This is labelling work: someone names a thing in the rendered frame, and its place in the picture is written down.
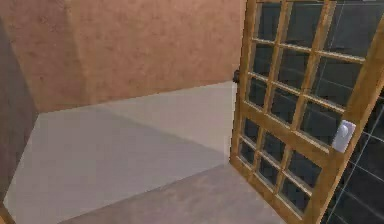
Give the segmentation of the wooden glass-paned room door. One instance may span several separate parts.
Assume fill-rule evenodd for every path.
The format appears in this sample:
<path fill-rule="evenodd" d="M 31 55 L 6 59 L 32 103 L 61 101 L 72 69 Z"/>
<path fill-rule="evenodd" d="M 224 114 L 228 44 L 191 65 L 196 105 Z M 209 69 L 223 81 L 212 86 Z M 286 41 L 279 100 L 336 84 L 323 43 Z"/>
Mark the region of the wooden glass-paned room door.
<path fill-rule="evenodd" d="M 384 97 L 384 0 L 247 0 L 239 70 L 231 165 L 286 224 L 325 224 Z"/>

